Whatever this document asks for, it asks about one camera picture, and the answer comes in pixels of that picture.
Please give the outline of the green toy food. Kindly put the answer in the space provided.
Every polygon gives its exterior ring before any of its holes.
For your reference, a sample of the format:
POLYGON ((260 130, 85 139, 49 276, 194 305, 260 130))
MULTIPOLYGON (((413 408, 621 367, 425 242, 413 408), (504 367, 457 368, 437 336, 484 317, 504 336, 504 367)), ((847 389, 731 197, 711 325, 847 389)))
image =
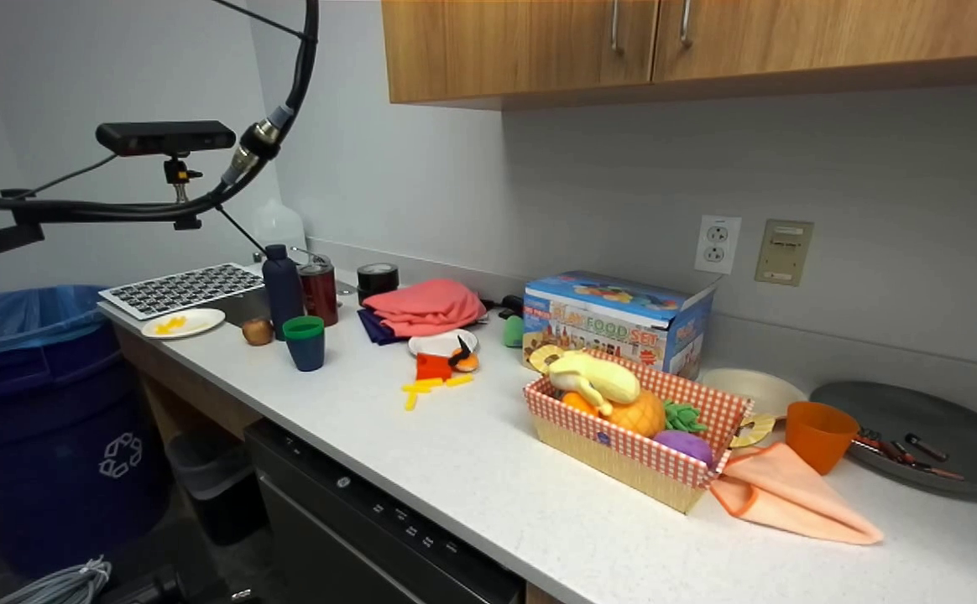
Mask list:
POLYGON ((504 344, 506 349, 522 349, 522 347, 525 347, 525 319, 522 319, 522 317, 506 317, 506 319, 504 319, 499 344, 504 344))

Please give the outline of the red toy fries holder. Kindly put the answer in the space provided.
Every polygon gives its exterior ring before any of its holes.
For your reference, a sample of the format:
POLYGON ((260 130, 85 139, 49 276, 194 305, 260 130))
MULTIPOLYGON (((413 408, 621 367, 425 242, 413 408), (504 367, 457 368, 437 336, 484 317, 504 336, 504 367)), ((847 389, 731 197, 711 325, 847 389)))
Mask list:
POLYGON ((418 381, 451 381, 455 372, 448 355, 418 355, 418 381))

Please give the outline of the yellow plush banana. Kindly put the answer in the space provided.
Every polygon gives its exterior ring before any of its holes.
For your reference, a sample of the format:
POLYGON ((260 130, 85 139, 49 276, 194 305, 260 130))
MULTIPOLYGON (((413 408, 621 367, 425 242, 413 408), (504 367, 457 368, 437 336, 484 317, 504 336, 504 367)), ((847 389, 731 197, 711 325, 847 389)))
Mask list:
POLYGON ((551 387, 583 396, 599 416, 610 416, 617 408, 630 408, 641 396, 641 382, 630 368, 582 349, 540 347, 528 364, 551 387))

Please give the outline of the blue toy food box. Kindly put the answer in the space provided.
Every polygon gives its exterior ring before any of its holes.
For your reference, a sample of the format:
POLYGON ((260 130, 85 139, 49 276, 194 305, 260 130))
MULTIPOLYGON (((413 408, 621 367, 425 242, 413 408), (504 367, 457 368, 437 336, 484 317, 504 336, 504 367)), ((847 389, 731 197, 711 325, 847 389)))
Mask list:
POLYGON ((671 375, 694 375, 711 288, 671 292, 594 272, 556 272, 525 286, 525 349, 594 349, 671 375))

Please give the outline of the dark red tumbler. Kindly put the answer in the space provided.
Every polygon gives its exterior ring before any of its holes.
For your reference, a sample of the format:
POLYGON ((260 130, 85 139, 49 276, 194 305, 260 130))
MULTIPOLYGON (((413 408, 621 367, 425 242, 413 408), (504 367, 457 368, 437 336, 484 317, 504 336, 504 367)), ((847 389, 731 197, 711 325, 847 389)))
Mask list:
POLYGON ((340 321, 340 304, 335 304, 335 272, 334 263, 316 255, 299 268, 302 282, 302 305, 320 317, 325 325, 340 321))

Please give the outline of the green and blue cup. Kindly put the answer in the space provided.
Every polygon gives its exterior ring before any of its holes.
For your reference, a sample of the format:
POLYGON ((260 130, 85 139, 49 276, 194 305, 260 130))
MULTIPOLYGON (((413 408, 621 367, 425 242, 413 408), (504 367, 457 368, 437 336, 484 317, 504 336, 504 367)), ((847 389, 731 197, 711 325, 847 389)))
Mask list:
POLYGON ((281 344, 299 372, 316 372, 325 364, 325 321, 320 317, 284 319, 281 344))

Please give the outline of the dark blue water bottle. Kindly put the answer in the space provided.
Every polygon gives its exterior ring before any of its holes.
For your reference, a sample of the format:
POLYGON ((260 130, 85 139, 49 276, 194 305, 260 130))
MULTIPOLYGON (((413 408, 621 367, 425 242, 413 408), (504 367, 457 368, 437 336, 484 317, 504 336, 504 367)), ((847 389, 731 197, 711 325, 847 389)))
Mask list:
POLYGON ((284 325, 289 319, 302 314, 302 288, 299 288, 297 263, 289 260, 281 244, 264 248, 263 278, 264 278, 271 321, 284 325))

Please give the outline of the green toy vegetable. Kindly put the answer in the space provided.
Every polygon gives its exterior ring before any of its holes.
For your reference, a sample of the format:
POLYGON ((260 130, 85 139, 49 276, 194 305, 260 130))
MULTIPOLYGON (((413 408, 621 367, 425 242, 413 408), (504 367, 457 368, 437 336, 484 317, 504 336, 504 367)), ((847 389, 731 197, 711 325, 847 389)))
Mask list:
POLYGON ((706 423, 701 423, 701 412, 687 403, 668 403, 664 408, 664 425, 668 431, 681 431, 681 432, 701 432, 706 423))

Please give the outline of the red checkered cardboard basket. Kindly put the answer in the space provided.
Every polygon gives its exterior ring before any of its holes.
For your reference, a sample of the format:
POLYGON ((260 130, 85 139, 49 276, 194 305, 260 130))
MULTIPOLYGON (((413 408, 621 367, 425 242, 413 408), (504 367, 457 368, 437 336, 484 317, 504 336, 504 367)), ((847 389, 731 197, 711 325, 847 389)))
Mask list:
POLYGON ((563 408, 560 394, 547 381, 525 387, 534 432, 547 447, 609 474, 610 479, 641 491, 644 497, 678 515, 687 515, 716 476, 719 459, 730 455, 737 431, 750 416, 750 403, 742 396, 647 367, 630 367, 630 372, 644 394, 699 410, 701 444, 711 450, 709 462, 660 447, 652 438, 630 432, 628 425, 563 408))

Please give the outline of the clear plastic jug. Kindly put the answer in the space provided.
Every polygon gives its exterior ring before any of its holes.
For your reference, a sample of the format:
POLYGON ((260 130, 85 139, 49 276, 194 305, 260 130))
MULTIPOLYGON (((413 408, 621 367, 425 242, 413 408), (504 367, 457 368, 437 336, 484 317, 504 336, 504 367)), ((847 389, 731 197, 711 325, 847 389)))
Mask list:
POLYGON ((279 197, 269 197, 256 213, 256 238, 263 244, 281 244, 297 267, 309 260, 302 216, 279 197))

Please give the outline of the brown round toy food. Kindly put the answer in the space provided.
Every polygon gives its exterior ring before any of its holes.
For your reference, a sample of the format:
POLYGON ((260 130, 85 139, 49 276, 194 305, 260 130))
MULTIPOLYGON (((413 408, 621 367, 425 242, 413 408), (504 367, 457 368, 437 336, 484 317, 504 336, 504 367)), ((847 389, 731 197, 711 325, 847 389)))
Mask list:
POLYGON ((275 336, 271 336, 271 325, 264 319, 249 319, 249 321, 243 321, 243 340, 249 347, 269 347, 275 336))

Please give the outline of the black dishwasher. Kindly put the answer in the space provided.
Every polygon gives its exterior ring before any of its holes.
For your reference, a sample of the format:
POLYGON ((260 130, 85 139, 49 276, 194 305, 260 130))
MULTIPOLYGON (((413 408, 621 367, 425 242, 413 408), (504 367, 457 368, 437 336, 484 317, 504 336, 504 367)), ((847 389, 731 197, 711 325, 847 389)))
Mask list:
POLYGON ((260 421, 244 431, 291 604, 522 604, 525 582, 349 467, 260 421))

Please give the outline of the small dark waste bin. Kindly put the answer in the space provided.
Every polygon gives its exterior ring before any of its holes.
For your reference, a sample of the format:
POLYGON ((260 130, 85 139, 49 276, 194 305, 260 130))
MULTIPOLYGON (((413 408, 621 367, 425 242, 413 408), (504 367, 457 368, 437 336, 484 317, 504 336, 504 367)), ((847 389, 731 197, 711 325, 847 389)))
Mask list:
POLYGON ((253 456, 224 431, 192 431, 167 444, 167 462, 202 532, 218 544, 237 544, 264 525, 253 456))

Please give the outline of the salmon cloth napkin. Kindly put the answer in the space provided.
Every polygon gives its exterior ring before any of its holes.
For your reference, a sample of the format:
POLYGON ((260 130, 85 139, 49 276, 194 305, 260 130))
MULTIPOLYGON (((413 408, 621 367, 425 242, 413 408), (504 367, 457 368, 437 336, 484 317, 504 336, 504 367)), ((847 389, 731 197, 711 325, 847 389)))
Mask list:
POLYGON ((875 547, 882 532, 856 515, 793 447, 737 455, 709 485, 724 515, 795 537, 875 547))

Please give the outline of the orange plastic cup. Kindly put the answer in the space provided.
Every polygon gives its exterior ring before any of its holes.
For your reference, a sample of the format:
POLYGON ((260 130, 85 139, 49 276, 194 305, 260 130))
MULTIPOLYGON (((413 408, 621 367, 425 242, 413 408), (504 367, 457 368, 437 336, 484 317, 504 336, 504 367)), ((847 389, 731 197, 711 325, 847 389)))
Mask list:
POLYGON ((785 444, 815 471, 829 474, 856 440, 860 423, 829 403, 793 403, 785 444))

